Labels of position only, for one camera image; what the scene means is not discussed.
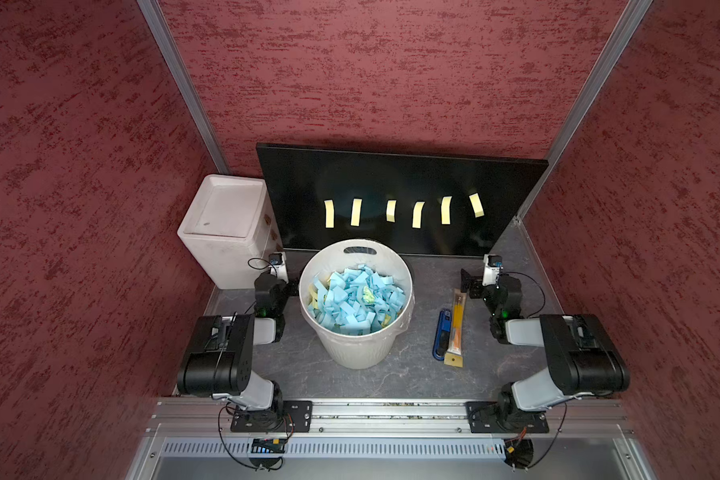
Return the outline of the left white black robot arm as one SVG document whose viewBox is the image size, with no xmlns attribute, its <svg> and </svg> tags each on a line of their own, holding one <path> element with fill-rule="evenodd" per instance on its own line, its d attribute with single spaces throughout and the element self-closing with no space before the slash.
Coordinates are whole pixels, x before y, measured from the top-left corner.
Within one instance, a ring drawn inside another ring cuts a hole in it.
<svg viewBox="0 0 720 480">
<path fill-rule="evenodd" d="M 255 301 L 243 313 L 202 316 L 196 321 L 177 374 L 183 396 L 227 402 L 241 427 L 272 431 L 284 426 L 279 385 L 253 371 L 253 349 L 279 342 L 285 330 L 288 283 L 270 273 L 254 282 Z"/>
</svg>

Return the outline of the yellow sticky note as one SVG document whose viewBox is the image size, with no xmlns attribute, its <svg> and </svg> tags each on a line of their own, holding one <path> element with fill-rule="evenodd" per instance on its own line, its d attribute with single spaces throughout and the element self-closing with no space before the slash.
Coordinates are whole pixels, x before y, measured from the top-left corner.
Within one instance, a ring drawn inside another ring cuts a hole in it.
<svg viewBox="0 0 720 480">
<path fill-rule="evenodd" d="M 352 202 L 350 225 L 352 227 L 359 227 L 362 212 L 362 199 L 354 198 Z"/>
<path fill-rule="evenodd" d="M 478 193 L 473 193 L 469 196 L 470 204 L 474 213 L 475 218 L 480 218 L 485 215 L 485 211 L 482 205 L 481 198 Z"/>
<path fill-rule="evenodd" d="M 334 227 L 334 221 L 335 221 L 334 202 L 332 200 L 325 200 L 324 201 L 324 209 L 325 209 L 325 228 L 332 229 Z"/>
<path fill-rule="evenodd" d="M 450 225 L 451 224 L 451 196 L 444 196 L 441 199 L 441 224 L 442 225 Z"/>
<path fill-rule="evenodd" d="M 423 209 L 425 206 L 424 201 L 418 201 L 414 204 L 412 212 L 412 228 L 420 229 L 422 227 Z"/>
<path fill-rule="evenodd" d="M 396 200 L 388 200 L 387 201 L 386 210 L 385 210 L 387 222 L 390 222 L 390 223 L 395 222 L 396 205 L 397 205 Z"/>
</svg>

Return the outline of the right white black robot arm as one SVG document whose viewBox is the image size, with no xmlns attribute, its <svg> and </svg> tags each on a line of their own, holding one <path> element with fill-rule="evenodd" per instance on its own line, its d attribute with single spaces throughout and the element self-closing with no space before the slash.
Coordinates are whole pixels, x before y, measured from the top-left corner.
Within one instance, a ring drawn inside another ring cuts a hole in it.
<svg viewBox="0 0 720 480">
<path fill-rule="evenodd" d="M 592 314 L 522 315 L 519 279 L 496 267 L 490 281 L 461 271 L 461 287 L 481 298 L 489 310 L 489 328 L 503 345 L 539 347 L 546 366 L 520 381 L 505 384 L 496 400 L 465 404 L 473 433 L 547 433 L 546 413 L 573 399 L 605 397 L 628 389 L 627 365 L 597 316 Z"/>
</svg>

